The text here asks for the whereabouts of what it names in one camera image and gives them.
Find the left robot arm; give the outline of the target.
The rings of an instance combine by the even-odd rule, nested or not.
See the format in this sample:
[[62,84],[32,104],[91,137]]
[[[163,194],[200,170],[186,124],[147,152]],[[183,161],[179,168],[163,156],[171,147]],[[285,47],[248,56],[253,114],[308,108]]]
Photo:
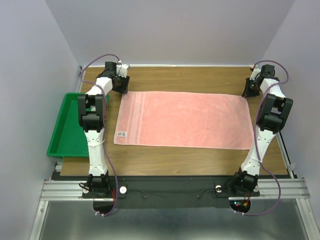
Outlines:
[[108,122],[107,94],[110,91],[121,94],[128,92],[129,67],[120,60],[106,61],[103,72],[96,77],[91,89],[77,98],[78,122],[84,131],[89,155],[88,179],[86,183],[81,183],[80,187],[84,194],[91,194],[96,198],[115,195],[110,184],[104,151]]

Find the pink towel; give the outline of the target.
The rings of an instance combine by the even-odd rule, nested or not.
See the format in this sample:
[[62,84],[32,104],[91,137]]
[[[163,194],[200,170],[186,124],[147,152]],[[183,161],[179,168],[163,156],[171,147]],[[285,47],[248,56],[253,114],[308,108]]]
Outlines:
[[116,145],[249,150],[254,141],[245,98],[230,94],[130,91],[123,95]]

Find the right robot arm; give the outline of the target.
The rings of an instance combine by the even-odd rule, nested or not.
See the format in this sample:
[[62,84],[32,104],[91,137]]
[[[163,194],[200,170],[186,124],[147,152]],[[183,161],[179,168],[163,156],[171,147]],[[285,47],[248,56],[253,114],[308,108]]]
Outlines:
[[289,80],[289,73],[285,69],[286,80],[281,82],[276,77],[275,61],[265,61],[258,67],[251,66],[251,75],[246,79],[243,98],[256,97],[262,94],[254,120],[253,144],[230,182],[231,192],[235,195],[252,193],[258,186],[263,159],[270,143],[280,132],[289,117],[294,101],[285,96],[281,85]]

